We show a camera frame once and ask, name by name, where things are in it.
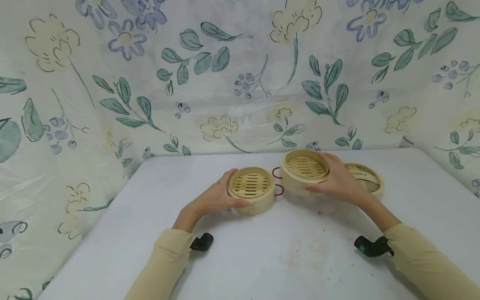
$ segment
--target bamboo steamer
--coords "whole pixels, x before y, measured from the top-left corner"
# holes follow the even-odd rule
[[[298,149],[288,152],[280,162],[280,182],[285,190],[300,195],[315,193],[303,188],[307,183],[319,183],[328,178],[328,165],[318,152]]]
[[[275,202],[275,180],[270,172],[259,167],[241,168],[228,182],[230,197],[248,200],[250,205],[235,208],[242,215],[255,216],[269,210]]]
[[[384,193],[385,183],[382,177],[372,168],[358,163],[344,164],[350,173],[377,199]]]

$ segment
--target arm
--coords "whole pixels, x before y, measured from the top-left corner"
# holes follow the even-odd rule
[[[320,153],[329,167],[327,181],[306,185],[358,206],[384,233],[394,251],[392,261],[427,298],[435,300],[480,299],[480,288],[416,229],[401,223],[378,199],[357,182],[340,159]]]
[[[248,201],[227,195],[227,184],[237,169],[226,172],[204,193],[185,206],[172,229],[165,229],[156,240],[150,258],[124,300],[168,300],[188,264],[189,249],[197,222],[210,213],[247,207]]]

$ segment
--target hand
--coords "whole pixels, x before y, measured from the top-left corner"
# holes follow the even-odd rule
[[[306,184],[304,188],[314,193],[325,193],[359,206],[367,199],[374,198],[350,171],[342,164],[340,158],[331,153],[319,152],[330,168],[328,179],[324,182]]]
[[[232,198],[227,193],[230,177],[238,169],[225,172],[222,178],[212,184],[205,192],[195,200],[187,204],[181,211],[173,229],[181,229],[192,232],[201,217],[230,208],[243,208],[249,205],[245,199]]]

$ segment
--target left hand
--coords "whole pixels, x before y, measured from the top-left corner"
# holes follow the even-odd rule
[[[230,197],[227,193],[228,181],[238,169],[231,169],[212,184],[205,192],[188,203],[181,211],[173,229],[191,232],[201,217],[230,208],[248,207],[245,199]]]

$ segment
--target black clamp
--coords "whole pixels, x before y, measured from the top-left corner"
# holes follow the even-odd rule
[[[204,233],[201,238],[195,238],[190,245],[190,249],[193,251],[206,252],[213,243],[213,236],[210,233]]]
[[[378,257],[387,253],[390,257],[394,256],[394,252],[392,248],[390,248],[387,244],[387,238],[382,236],[375,242],[369,241],[364,236],[359,236],[354,243],[355,247],[357,247],[360,252],[365,254],[368,257]]]

